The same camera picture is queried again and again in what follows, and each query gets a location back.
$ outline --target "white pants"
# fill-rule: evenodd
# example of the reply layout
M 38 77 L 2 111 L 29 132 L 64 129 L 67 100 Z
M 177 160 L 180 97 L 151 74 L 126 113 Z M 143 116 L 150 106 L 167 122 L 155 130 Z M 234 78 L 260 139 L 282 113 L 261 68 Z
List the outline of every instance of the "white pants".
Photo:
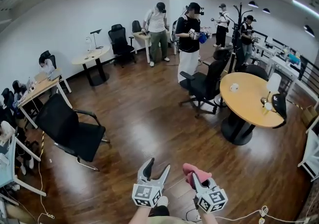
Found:
M 186 78 L 180 75 L 180 72 L 186 72 L 190 75 L 195 73 L 198 65 L 199 50 L 195 52 L 183 52 L 179 53 L 179 66 L 178 66 L 178 82 L 185 80 Z

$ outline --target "pink glove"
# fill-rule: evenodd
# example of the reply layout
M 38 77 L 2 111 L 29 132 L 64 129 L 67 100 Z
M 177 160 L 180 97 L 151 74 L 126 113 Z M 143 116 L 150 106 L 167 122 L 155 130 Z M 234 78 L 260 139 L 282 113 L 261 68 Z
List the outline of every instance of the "pink glove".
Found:
M 192 178 L 192 173 L 195 173 L 198 175 L 199 181 L 201 183 L 203 183 L 204 181 L 206 181 L 208 178 L 211 177 L 211 173 L 206 173 L 188 163 L 183 164 L 183 172 L 186 175 L 186 182 L 189 183 L 193 189 L 195 189 L 195 185 Z

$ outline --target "laptop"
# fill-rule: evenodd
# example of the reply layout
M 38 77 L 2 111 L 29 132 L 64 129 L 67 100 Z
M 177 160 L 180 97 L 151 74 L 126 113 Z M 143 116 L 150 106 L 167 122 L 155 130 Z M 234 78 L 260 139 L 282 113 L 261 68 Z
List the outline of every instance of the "laptop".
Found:
M 46 78 L 47 78 L 47 75 L 45 72 L 41 72 L 37 74 L 36 76 L 34 76 L 34 79 L 37 83 L 44 81 Z

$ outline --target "black lamp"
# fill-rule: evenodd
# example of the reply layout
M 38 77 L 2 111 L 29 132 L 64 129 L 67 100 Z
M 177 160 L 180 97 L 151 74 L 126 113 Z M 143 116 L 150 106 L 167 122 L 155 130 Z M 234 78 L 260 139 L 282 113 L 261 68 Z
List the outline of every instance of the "black lamp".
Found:
M 95 33 L 99 34 L 100 32 L 101 32 L 101 29 L 93 31 L 93 32 L 90 33 L 90 34 L 93 34 L 93 37 L 94 37 L 95 49 L 102 49 L 103 48 L 103 46 L 96 47 L 96 41 L 95 41 L 95 35 L 94 34 Z
M 269 11 L 268 8 L 264 8 L 264 9 L 263 9 L 263 12 L 270 14 L 270 11 Z
M 311 27 L 309 27 L 308 25 L 305 25 L 305 26 L 304 26 L 304 29 L 305 29 L 305 32 L 306 32 L 307 34 L 311 35 L 312 37 L 315 37 L 315 33 L 314 33 L 314 31 L 312 30 Z
M 255 8 L 259 8 L 259 6 L 255 3 L 255 1 L 250 1 L 248 3 L 249 6 L 255 7 Z

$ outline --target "cup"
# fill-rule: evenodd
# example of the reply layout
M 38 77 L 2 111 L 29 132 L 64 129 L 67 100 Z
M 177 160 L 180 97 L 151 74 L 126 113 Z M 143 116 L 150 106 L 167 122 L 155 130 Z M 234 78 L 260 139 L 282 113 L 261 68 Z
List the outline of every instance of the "cup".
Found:
M 267 103 L 265 103 L 263 108 L 264 108 L 263 115 L 266 115 L 269 111 L 272 110 L 273 105 L 271 103 L 267 102 Z
M 237 83 L 233 83 L 232 86 L 230 86 L 230 91 L 236 92 L 238 91 L 239 85 Z

